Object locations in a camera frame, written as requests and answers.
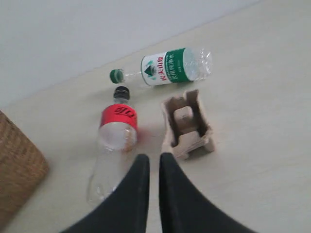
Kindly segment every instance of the bottle label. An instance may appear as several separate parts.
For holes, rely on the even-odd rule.
[[[150,86],[189,82],[183,65],[185,48],[145,56],[141,61],[141,74]]]
[[[116,103],[105,108],[102,112],[100,127],[111,122],[128,124],[137,131],[137,113],[129,105]]]

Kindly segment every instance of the woven basket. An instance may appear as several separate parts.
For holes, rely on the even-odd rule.
[[[0,231],[48,170],[41,152],[0,111]]]

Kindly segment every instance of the bottle neck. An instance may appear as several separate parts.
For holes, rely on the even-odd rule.
[[[124,98],[114,98],[113,100],[114,100],[115,103],[128,104],[128,99],[124,99]]]

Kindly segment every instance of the wall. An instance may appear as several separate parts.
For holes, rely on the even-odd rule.
[[[0,107],[257,0],[2,0]]]

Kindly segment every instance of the clear plastic bottle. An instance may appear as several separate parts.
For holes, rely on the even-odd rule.
[[[105,108],[98,131],[99,155],[87,188],[90,205],[100,204],[125,176],[137,142],[137,114],[128,105],[130,92],[119,86],[114,104]]]
[[[129,64],[113,69],[113,83],[131,83],[155,86],[170,83],[193,82],[211,73],[211,54],[205,48],[182,48],[143,57],[140,67]]]

